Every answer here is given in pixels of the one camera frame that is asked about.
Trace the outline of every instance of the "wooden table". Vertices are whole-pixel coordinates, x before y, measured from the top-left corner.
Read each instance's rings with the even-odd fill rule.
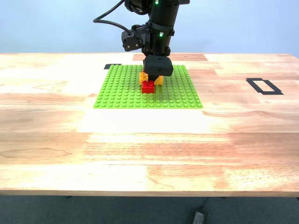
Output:
[[[1,54],[0,194],[299,197],[299,59],[172,54],[204,109],[93,109],[105,64],[142,59]]]

